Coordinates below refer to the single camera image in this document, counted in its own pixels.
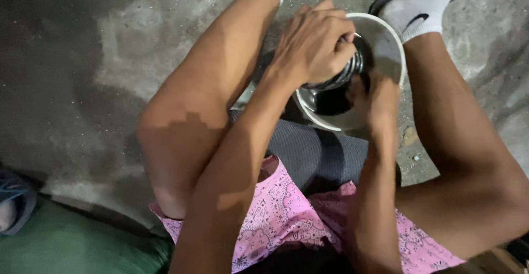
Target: concrete floor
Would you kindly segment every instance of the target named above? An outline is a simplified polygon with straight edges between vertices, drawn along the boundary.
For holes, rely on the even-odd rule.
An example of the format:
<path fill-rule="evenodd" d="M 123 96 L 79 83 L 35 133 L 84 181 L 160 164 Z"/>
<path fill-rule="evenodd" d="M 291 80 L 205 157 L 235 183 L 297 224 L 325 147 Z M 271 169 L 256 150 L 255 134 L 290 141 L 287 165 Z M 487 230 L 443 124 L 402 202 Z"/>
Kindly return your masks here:
<path fill-rule="evenodd" d="M 44 191 L 146 227 L 153 200 L 134 138 L 165 77 L 232 0 L 1 0 L 0 159 Z M 266 38 L 301 4 L 285 0 Z M 366 12 L 373 0 L 334 0 Z M 444 15 L 449 52 L 509 150 L 529 173 L 529 0 L 456 0 Z M 413 128 L 409 83 L 400 132 Z M 397 158 L 405 184 L 437 175 L 420 141 Z"/>

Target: nike swoosh logo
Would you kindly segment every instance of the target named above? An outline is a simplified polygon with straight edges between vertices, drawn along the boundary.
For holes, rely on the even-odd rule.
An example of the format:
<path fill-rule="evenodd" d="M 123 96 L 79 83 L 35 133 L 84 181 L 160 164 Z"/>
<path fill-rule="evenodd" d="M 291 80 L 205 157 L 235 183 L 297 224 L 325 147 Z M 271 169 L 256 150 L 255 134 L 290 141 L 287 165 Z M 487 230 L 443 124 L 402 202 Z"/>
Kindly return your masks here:
<path fill-rule="evenodd" d="M 428 14 L 418 14 L 417 16 L 415 16 L 415 18 L 413 18 L 413 19 L 408 23 L 408 25 L 404 28 L 404 30 L 403 30 L 402 32 L 404 32 L 406 29 L 408 29 L 408 27 L 409 27 L 410 25 L 412 25 L 412 23 L 413 23 L 415 20 L 422 18 L 424 21 L 426 21 L 426 20 L 428 19 L 429 16 L 430 16 L 430 15 L 428 15 Z"/>

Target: gray cloth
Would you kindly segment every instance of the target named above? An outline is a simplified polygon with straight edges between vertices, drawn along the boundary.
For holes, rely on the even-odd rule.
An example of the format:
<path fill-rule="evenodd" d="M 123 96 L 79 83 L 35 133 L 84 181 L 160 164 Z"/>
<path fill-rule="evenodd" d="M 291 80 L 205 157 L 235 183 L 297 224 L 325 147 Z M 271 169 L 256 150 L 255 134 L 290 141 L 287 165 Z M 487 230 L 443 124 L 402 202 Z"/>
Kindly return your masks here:
<path fill-rule="evenodd" d="M 230 111 L 232 122 L 240 114 L 241 111 Z M 279 120 L 268 153 L 277 155 L 294 183 L 310 195 L 336 190 L 349 180 L 357 183 L 367 144 L 366 140 Z"/>

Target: person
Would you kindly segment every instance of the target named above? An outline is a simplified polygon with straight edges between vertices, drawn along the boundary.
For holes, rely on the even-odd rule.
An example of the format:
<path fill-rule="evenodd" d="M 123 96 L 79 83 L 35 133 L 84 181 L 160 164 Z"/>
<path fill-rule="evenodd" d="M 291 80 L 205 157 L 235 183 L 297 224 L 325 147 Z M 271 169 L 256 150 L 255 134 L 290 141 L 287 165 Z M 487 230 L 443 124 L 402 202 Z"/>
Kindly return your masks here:
<path fill-rule="evenodd" d="M 368 93 L 355 80 L 348 94 L 365 108 L 370 133 L 358 189 L 345 182 L 305 197 L 287 173 L 295 170 L 277 156 L 263 161 L 291 94 L 329 79 L 355 52 L 354 25 L 331 0 L 301 7 L 231 123 L 228 109 L 281 2 L 235 0 L 141 116 L 137 137 L 157 201 L 151 209 L 176 244 L 171 272 L 267 272 L 260 265 L 338 272 L 339 264 L 362 273 L 428 273 L 529 229 L 529 182 L 443 44 L 450 0 L 391 0 L 379 14 L 404 43 L 417 132 L 440 176 L 396 188 L 399 88 L 376 72 Z M 415 19 L 418 13 L 427 16 Z M 294 263 L 288 252 L 302 258 Z"/>

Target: paisley pattern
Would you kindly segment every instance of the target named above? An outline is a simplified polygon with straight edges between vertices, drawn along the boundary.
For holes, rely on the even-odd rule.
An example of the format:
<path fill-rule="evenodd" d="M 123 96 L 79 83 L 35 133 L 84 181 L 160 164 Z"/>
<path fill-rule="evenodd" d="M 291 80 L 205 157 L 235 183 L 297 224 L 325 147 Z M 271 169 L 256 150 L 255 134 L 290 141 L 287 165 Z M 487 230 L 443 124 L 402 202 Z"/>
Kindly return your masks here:
<path fill-rule="evenodd" d="M 310 248 L 332 244 L 341 252 L 346 211 L 348 205 L 354 203 L 356 186 L 352 182 L 344 183 L 337 191 L 307 199 L 276 156 L 266 158 L 261 169 L 262 173 L 268 171 L 271 175 L 255 186 L 250 209 L 235 244 L 232 273 L 258 263 L 285 244 Z M 150 208 L 176 243 L 183 221 L 166 218 L 156 203 Z M 397 210 L 395 218 L 405 274 L 432 273 L 464 262 Z"/>

